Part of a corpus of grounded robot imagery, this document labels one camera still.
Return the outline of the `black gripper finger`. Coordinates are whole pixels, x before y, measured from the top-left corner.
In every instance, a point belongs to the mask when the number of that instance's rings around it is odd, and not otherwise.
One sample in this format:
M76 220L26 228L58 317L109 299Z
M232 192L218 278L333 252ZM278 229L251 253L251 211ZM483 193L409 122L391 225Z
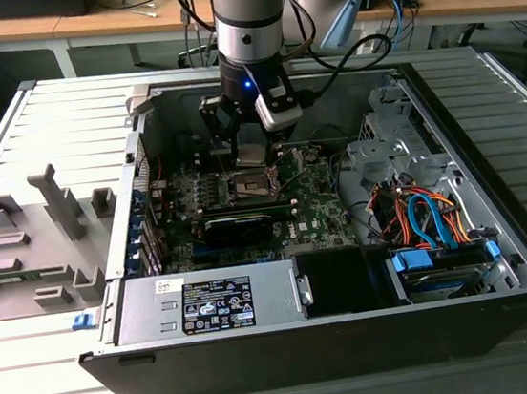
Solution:
M238 157L238 130L241 117L239 103L224 94L218 97L203 96L198 111L210 134L212 148L217 158L227 156L230 162Z

